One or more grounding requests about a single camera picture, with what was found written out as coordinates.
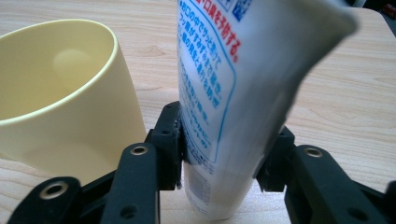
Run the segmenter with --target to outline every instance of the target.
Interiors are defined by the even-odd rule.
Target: yellow cup
[[[0,37],[0,153],[83,184],[146,135],[119,42],[95,21],[40,23]]]

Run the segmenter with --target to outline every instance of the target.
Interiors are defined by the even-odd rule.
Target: wood grain
[[[0,1],[0,35],[43,21],[95,20],[118,36],[134,80],[146,129],[178,99],[176,0]],[[287,126],[296,143],[322,147],[346,172],[384,191],[396,179],[396,40],[383,18],[353,9],[361,28],[312,69]],[[49,178],[16,161],[0,160],[0,223],[29,190]],[[237,214],[216,223],[289,223],[283,194],[255,184]],[[201,223],[183,190],[162,192],[163,223]]]

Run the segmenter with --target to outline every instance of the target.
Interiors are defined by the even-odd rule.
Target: screw hole
[[[148,151],[149,151],[149,149],[147,147],[134,147],[131,150],[131,153],[133,155],[140,156],[140,155],[146,154],[146,152],[148,152]]]
[[[131,219],[136,216],[137,207],[134,205],[128,205],[121,209],[120,216],[125,219]]]
[[[357,208],[348,208],[347,212],[352,217],[354,217],[360,221],[367,221],[369,219],[363,211],[361,211],[360,209],[357,209]]]
[[[315,148],[312,148],[312,147],[308,147],[308,148],[304,149],[304,151],[305,151],[305,153],[306,153],[308,156],[311,156],[311,157],[317,157],[317,158],[319,158],[319,157],[322,157],[322,156],[323,156],[323,154],[322,154],[319,150],[317,150],[317,149],[315,149]]]
[[[64,181],[49,184],[40,192],[40,198],[44,200],[54,199],[66,192],[68,185]]]

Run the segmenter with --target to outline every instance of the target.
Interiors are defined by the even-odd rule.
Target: toothpaste tube
[[[330,0],[178,0],[185,190],[206,220],[230,217],[309,69],[356,29]]]

